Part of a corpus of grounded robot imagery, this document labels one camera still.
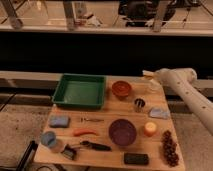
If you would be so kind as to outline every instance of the brown bowl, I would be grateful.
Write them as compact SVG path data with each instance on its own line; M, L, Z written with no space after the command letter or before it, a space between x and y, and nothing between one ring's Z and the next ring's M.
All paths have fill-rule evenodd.
M112 92L120 99L126 98L132 91L131 85L126 81L116 81L112 85Z

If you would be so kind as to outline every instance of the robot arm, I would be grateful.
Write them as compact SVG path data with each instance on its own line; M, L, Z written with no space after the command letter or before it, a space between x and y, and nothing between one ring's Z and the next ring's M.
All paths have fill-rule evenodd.
M213 103L190 84L197 79L195 70L191 68L160 69L154 75L162 85L170 86L183 99L213 135Z

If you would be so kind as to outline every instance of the green tray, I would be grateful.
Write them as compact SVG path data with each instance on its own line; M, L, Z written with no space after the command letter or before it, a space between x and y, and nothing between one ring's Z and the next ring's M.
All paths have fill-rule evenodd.
M52 102L57 106L100 109L105 87L105 76L63 74Z

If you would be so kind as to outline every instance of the sponge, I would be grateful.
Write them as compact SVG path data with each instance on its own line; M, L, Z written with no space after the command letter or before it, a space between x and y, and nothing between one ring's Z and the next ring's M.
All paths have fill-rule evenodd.
M68 116L50 116L49 126L51 128L67 128L69 127L70 118Z

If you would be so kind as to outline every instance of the red chili pepper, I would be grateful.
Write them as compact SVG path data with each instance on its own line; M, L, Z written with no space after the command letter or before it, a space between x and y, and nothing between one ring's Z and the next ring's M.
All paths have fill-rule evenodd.
M84 134L99 135L97 131L90 128L76 128L73 130L73 136L81 136Z

